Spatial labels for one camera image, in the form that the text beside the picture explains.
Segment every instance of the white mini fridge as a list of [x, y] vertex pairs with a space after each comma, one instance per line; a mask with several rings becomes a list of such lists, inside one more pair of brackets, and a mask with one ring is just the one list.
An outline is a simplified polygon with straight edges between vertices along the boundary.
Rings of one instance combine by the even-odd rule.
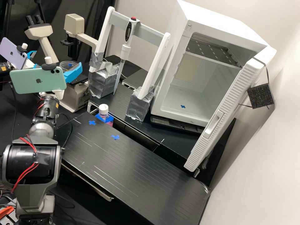
[[254, 58], [268, 65], [276, 50], [239, 20], [181, 0], [175, 4], [167, 60], [152, 81], [151, 114], [205, 127], [184, 165], [194, 171], [264, 69]]

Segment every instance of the black backdrop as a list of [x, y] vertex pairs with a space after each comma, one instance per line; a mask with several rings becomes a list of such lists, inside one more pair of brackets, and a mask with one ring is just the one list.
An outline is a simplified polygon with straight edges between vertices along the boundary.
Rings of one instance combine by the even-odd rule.
[[[3, 11], [5, 2], [6, 0], [0, 0], [0, 12]], [[67, 56], [68, 48], [60, 43], [60, 40], [67, 38], [63, 29], [65, 15], [76, 13], [84, 17], [85, 33], [98, 39], [107, 8], [114, 5], [115, 0], [42, 0], [46, 22], [50, 23], [53, 29], [50, 40], [59, 61], [70, 59]], [[28, 26], [25, 17], [27, 15], [34, 17], [38, 14], [39, 10], [34, 0], [15, 0], [15, 4], [12, 5], [7, 37], [16, 45], [27, 43], [28, 51], [37, 50], [33, 62], [43, 64], [44, 53], [39, 46], [39, 42], [29, 40], [24, 33], [24, 29]], [[81, 44], [78, 61], [88, 62], [90, 53], [91, 48], [86, 44]]]

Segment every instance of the black foam square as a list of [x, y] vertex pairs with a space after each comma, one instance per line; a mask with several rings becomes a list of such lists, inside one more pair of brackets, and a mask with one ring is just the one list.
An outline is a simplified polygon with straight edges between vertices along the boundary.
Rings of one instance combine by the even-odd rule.
[[268, 83], [251, 87], [247, 92], [253, 109], [274, 104], [274, 98]]

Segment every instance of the fridge handle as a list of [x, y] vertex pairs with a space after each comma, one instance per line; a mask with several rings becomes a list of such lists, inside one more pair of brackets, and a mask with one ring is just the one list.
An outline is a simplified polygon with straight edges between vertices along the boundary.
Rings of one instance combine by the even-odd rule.
[[213, 115], [212, 119], [209, 121], [206, 129], [203, 131], [202, 136], [206, 139], [209, 139], [210, 135], [213, 133], [213, 130], [216, 128], [220, 120], [222, 119], [224, 113], [218, 110], [216, 114]]

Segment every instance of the fridge door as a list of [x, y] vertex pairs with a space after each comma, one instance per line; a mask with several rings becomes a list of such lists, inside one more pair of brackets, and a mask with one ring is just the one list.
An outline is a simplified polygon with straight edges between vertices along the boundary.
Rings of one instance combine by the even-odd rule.
[[[259, 52], [255, 58], [268, 65], [275, 54], [276, 50], [267, 46]], [[239, 103], [242, 103], [245, 92], [257, 79], [263, 67], [263, 64], [252, 58], [240, 70], [193, 147], [191, 154], [184, 165], [189, 171], [195, 171], [213, 149], [229, 123], [232, 121], [235, 112], [239, 109]]]

